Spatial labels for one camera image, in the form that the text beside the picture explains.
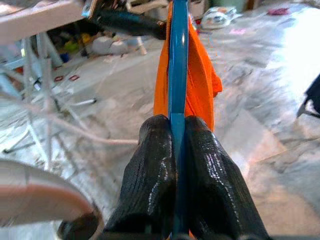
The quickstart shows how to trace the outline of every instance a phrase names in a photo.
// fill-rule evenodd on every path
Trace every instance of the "cluttered floor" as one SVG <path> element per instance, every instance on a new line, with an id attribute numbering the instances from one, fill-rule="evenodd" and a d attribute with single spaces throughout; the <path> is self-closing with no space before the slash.
<path id="1" fill-rule="evenodd" d="M 280 7 L 288 8 L 288 14 L 266 14 Z M 297 118 L 304 92 L 320 72 L 319 22 L 320 9 L 285 2 L 244 12 L 229 26 L 199 33 L 223 83 L 214 99 L 215 134 L 240 167 L 270 235 L 320 234 L 320 120 L 305 114 Z M 92 133 L 137 139 L 141 124 L 153 114 L 162 44 L 147 39 L 145 56 L 137 51 L 71 62 L 54 73 L 66 79 L 54 92 L 68 89 L 63 97 L 69 103 L 97 99 L 71 108 Z M 79 78 L 68 81 L 70 76 Z M 12 105 L 0 114 L 4 149 L 24 131 L 27 113 Z M 74 121 L 68 112 L 62 117 Z M 34 124 L 41 135 L 44 120 L 36 117 Z M 90 196 L 106 222 L 135 145 L 96 143 L 59 128 L 53 134 L 53 172 Z M 1 157 L 44 165 L 31 137 Z M 1 229 L 0 239 L 49 240 L 55 239 L 54 232 L 54 224 L 40 223 Z"/>

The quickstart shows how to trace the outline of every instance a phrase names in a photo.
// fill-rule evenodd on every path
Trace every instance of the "orange cloth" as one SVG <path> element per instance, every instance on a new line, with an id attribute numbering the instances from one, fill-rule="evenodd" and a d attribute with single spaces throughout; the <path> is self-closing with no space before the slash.
<path id="1" fill-rule="evenodd" d="M 154 115 L 163 114 L 168 116 L 168 66 L 171 19 L 172 2 L 168 9 L 166 40 L 163 44 L 155 84 Z M 188 47 L 188 71 L 184 115 L 186 117 L 196 115 L 202 118 L 213 131 L 214 97 L 218 92 L 222 91 L 222 84 L 190 20 Z"/>

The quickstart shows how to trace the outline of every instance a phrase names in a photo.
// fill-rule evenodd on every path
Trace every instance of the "white cable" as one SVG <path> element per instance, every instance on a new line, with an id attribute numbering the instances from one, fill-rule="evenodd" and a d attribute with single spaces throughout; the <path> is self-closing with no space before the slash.
<path id="1" fill-rule="evenodd" d="M 82 136 L 84 136 L 88 139 L 91 139 L 93 141 L 103 143 L 103 144 L 108 144 L 108 145 L 119 145 L 119 144 L 136 145 L 136 144 L 138 144 L 138 140 L 135 140 L 135 139 L 106 139 L 106 138 L 91 134 L 88 131 L 84 131 L 79 127 L 73 126 L 64 120 L 57 118 L 53 113 L 49 113 L 49 114 L 45 113 L 39 107 L 33 106 L 28 103 L 24 103 L 21 100 L 18 100 L 16 98 L 14 98 L 13 96 L 7 95 L 4 92 L 0 92 L 0 97 L 4 98 L 6 100 L 9 100 L 9 101 L 21 106 L 21 107 L 26 108 L 27 110 L 29 110 L 33 114 L 36 114 L 36 115 L 39 115 L 39 116 L 42 116 L 42 117 L 48 119 L 50 122 L 56 124 L 57 126 L 59 126 L 62 129 L 65 129 L 66 131 L 70 131 L 75 134 L 82 135 Z"/>

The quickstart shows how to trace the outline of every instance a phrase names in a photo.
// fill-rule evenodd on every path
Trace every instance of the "blue metal bar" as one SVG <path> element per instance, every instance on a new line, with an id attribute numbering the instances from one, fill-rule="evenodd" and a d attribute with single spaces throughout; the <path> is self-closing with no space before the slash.
<path id="1" fill-rule="evenodd" d="M 168 113 L 176 159 L 177 191 L 173 235 L 188 233 L 186 166 L 184 157 L 185 103 L 188 71 L 188 1 L 173 0 L 169 70 Z"/>

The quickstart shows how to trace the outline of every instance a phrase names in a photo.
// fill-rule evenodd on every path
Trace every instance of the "white tube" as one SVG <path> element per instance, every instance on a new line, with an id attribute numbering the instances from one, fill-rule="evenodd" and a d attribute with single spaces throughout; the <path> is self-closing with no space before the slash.
<path id="1" fill-rule="evenodd" d="M 7 100 L 10 100 L 11 102 L 16 103 L 17 105 L 20 105 L 21 107 L 26 108 L 27 110 L 29 110 L 30 112 L 32 112 L 33 114 L 37 114 L 39 116 L 42 116 L 44 118 L 47 118 L 49 121 L 51 121 L 52 123 L 56 124 L 57 126 L 59 126 L 62 129 L 65 129 L 66 131 L 70 131 L 73 132 L 75 134 L 79 134 L 82 135 L 88 139 L 91 139 L 93 141 L 99 142 L 99 143 L 103 143 L 103 144 L 109 144 L 109 145 L 119 145 L 119 144 L 124 144 L 124 145 L 136 145 L 138 144 L 138 140 L 135 139 L 106 139 L 100 136 L 96 136 L 88 131 L 84 131 L 79 127 L 73 126 L 70 123 L 61 120 L 59 118 L 57 118 L 54 114 L 52 113 L 46 113 L 41 111 L 40 108 L 33 106 L 31 104 L 27 104 L 24 103 L 10 95 L 5 94 L 4 92 L 0 92 L 0 97 L 3 97 Z"/>
<path id="2" fill-rule="evenodd" d="M 69 182 L 52 173 L 9 160 L 0 161 L 0 227 L 73 221 L 94 211 Z"/>

